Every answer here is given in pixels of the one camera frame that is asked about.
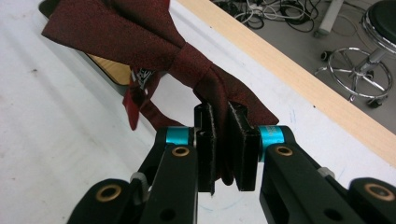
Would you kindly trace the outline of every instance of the maroon fabric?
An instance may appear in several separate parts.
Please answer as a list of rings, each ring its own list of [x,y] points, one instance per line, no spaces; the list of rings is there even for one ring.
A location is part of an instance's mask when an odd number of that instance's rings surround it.
[[[248,109],[252,125],[277,124],[278,119],[257,96],[237,78],[210,62],[199,50],[186,43],[178,33],[168,12],[166,1],[160,0],[61,0],[42,35],[62,45],[79,49],[132,68],[168,71],[182,84],[193,89],[203,102],[214,107],[219,138],[219,175],[232,183],[229,164],[223,155],[228,102],[237,102]],[[153,79],[148,95],[135,83],[125,94],[123,103],[131,127],[140,111],[155,129],[179,125],[164,116],[150,101],[159,81]]]

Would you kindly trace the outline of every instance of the office chair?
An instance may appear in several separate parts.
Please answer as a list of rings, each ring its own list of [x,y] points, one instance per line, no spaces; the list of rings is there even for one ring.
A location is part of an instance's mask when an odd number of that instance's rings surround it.
[[[337,49],[322,54],[327,61],[315,76],[328,70],[333,79],[341,85],[349,95],[349,102],[356,96],[368,98],[368,106],[377,108],[388,98],[393,85],[392,74],[381,62],[387,54],[396,54],[396,1],[387,0],[373,4],[361,18],[361,25],[377,45],[377,49],[369,53],[357,48]],[[360,62],[351,56],[363,56]]]

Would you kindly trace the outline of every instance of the white table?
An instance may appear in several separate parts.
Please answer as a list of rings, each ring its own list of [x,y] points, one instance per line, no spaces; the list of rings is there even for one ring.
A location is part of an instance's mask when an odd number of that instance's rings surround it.
[[[40,35],[46,20],[37,10],[39,2],[0,3],[0,223],[65,223],[93,184],[110,177],[129,179],[154,140],[155,132],[143,117],[137,131],[130,130],[122,97],[78,52]],[[384,146],[387,140],[380,139],[379,147],[370,145],[374,140],[362,143],[359,132],[351,132],[334,118],[337,111],[329,112],[331,108],[320,102],[313,104],[312,98],[274,72],[294,71],[297,65],[277,60],[263,67],[269,62],[257,61],[257,55],[250,53],[253,47],[241,48],[246,43],[235,40],[249,42],[249,30],[224,37],[219,24],[230,20],[231,26],[233,21],[206,1],[201,4],[205,8],[196,7],[195,14],[206,11],[198,19],[187,8],[199,2],[172,2],[177,29],[209,59],[247,84],[280,124],[291,127],[302,148],[330,167],[345,187],[360,176],[396,185],[395,158],[384,156],[393,155],[387,153],[389,146],[396,148],[396,142]],[[214,23],[208,22],[211,17]],[[268,48],[264,42],[256,44],[256,49]],[[265,57],[286,58],[268,50],[273,55]],[[301,68],[295,72],[293,76],[305,76]],[[192,125],[192,109],[199,102],[170,76],[161,81],[153,100],[169,117]],[[386,130],[379,132],[389,136]],[[219,182],[214,197],[200,193],[198,222],[264,223],[259,203],[261,169],[262,164],[254,192],[238,192],[236,186]]]

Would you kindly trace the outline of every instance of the floor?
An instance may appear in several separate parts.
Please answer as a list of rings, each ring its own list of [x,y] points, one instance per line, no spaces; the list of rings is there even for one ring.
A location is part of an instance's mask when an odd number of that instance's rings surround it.
[[[349,3],[362,8],[367,8],[374,2],[374,0],[366,0],[365,2],[349,1]],[[320,22],[329,5],[330,4],[325,1],[318,4],[318,17],[314,20],[313,31],[309,33],[302,33],[291,29],[285,22],[269,20],[264,21],[264,27],[253,31],[312,74],[314,74],[319,67],[326,64],[320,59],[320,55],[324,50],[356,47],[372,52],[373,49],[375,49],[375,45],[364,33],[360,25],[362,13],[358,9],[346,4],[343,4],[341,7],[331,33],[321,38],[314,37],[314,32],[320,26]],[[310,24],[307,23],[298,28],[308,30]],[[396,63],[392,56],[388,56],[384,60],[384,63],[391,73],[396,73]],[[348,93],[334,83],[328,72],[321,72],[317,77],[335,91],[345,95],[346,99],[348,98]],[[367,113],[370,117],[377,120],[384,127],[396,133],[396,119],[393,118],[396,111],[396,100],[393,98],[394,95],[395,90],[393,89],[389,94],[388,100],[379,108],[375,109],[366,104],[367,99],[365,98],[357,98],[353,104]]]

